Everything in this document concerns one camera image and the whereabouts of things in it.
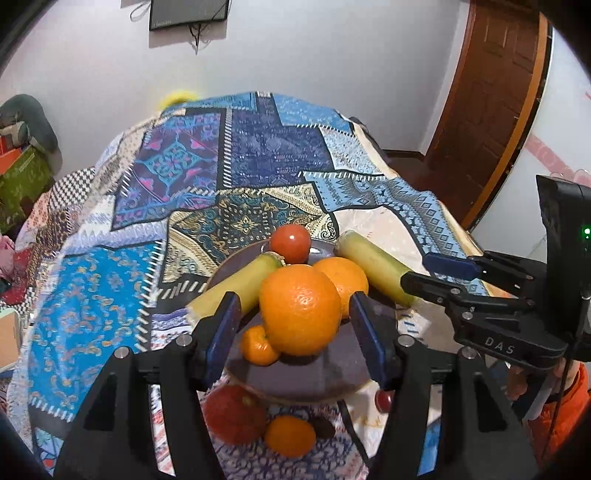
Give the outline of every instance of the red fruit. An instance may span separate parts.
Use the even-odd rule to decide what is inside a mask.
[[[267,426],[267,411],[239,385],[212,391],[202,406],[209,430],[230,445],[245,445],[260,438]]]
[[[269,247],[285,258],[285,263],[306,263],[312,240],[302,225],[282,225],[271,235]]]
[[[393,398],[393,391],[386,392],[384,390],[378,390],[374,397],[375,407],[378,409],[378,412],[389,413]]]

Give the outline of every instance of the patterned tablecloth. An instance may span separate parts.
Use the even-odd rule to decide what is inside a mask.
[[[8,406],[49,471],[112,351],[161,348],[189,331],[184,306],[217,267],[292,222],[329,242],[357,230],[421,272],[427,252],[479,253],[431,192],[414,190],[388,168],[363,125],[285,95],[244,93],[170,108],[119,135],[93,168],[43,196],[17,240],[31,261],[15,305],[27,331]],[[487,294],[478,280],[465,285]],[[401,331],[457,349],[439,307],[399,314]],[[387,419],[375,410],[376,389],[372,382],[345,399],[370,456]],[[439,413],[436,390],[432,397],[431,421]],[[158,464],[172,472],[156,387],[151,402]],[[365,477],[337,404],[269,406],[271,416],[285,411],[322,414],[336,436],[295,461],[262,442],[230,447],[214,439],[228,478]]]

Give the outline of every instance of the door frame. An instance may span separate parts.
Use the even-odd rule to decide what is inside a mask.
[[[466,32],[464,34],[464,41],[462,43],[462,50],[460,52],[460,58],[457,62],[456,72],[453,77],[452,86],[449,90],[449,95],[447,96],[445,107],[443,108],[443,112],[441,113],[441,118],[439,119],[439,123],[437,124],[437,128],[435,130],[435,134],[433,135],[433,139],[431,140],[431,144],[427,150],[427,154],[425,158],[427,161],[429,160],[430,155],[433,153],[439,141],[441,140],[441,135],[443,134],[444,127],[449,119],[449,115],[453,108],[453,102],[457,95],[460,78],[464,71],[464,67],[466,65],[466,57],[468,54],[468,49],[470,47],[470,41],[472,40],[472,32],[474,28],[474,21],[476,18],[476,4],[478,0],[470,0],[470,9],[468,10],[468,21],[466,24]],[[485,208],[488,207],[490,201],[494,198],[497,191],[501,187],[504,178],[503,176],[508,174],[512,164],[515,162],[516,159],[516,151],[521,148],[521,144],[525,140],[525,137],[529,133],[529,129],[531,127],[531,120],[535,113],[537,112],[537,106],[540,101],[540,97],[538,95],[540,90],[540,84],[542,83],[543,79],[547,74],[547,50],[549,47],[548,42],[548,20],[544,15],[541,13],[538,15],[538,45],[535,54],[534,60],[534,68],[531,75],[530,85],[527,90],[527,94],[525,96],[525,101],[523,107],[521,108],[521,112],[519,113],[519,117],[517,122],[515,123],[515,128],[513,129],[513,133],[507,142],[501,157],[499,158],[499,162],[496,165],[493,173],[491,174],[488,182],[482,189],[480,195],[470,208],[470,211],[466,214],[463,219],[457,219],[460,221],[460,224],[463,228],[468,229],[469,227],[473,226],[473,224],[480,219],[483,215]]]

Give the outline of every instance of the green box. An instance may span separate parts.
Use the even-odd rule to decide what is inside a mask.
[[[33,204],[51,186],[53,176],[45,156],[32,145],[0,176],[0,233],[26,220],[22,201]]]

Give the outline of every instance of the dark plate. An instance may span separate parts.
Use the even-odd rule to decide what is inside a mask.
[[[308,264],[333,257],[333,248],[334,245],[328,242],[312,240]],[[267,241],[240,250],[220,265],[208,287],[220,283],[267,250]],[[376,300],[373,304],[377,313],[395,318],[394,309]],[[294,359],[281,358],[268,367],[250,364],[243,359],[239,348],[242,333],[260,323],[262,320],[258,309],[243,320],[243,328],[236,335],[226,363],[227,372],[256,395],[281,403],[318,403],[343,398],[369,381],[365,360],[349,322],[341,325],[334,340],[314,359],[304,359],[296,365]]]

